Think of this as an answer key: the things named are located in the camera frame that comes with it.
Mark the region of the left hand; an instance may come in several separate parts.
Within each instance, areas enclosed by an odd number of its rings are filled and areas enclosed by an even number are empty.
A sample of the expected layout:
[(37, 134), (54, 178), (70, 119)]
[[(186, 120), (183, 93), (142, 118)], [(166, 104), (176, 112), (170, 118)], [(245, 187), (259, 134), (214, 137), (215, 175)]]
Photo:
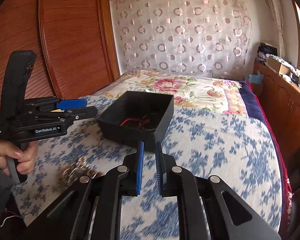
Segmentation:
[(38, 151), (38, 142), (29, 142), (27, 148), (22, 151), (12, 142), (0, 140), (0, 170), (6, 175), (10, 175), (7, 167), (6, 157), (17, 159), (17, 171), (20, 174), (31, 174), (33, 172)]

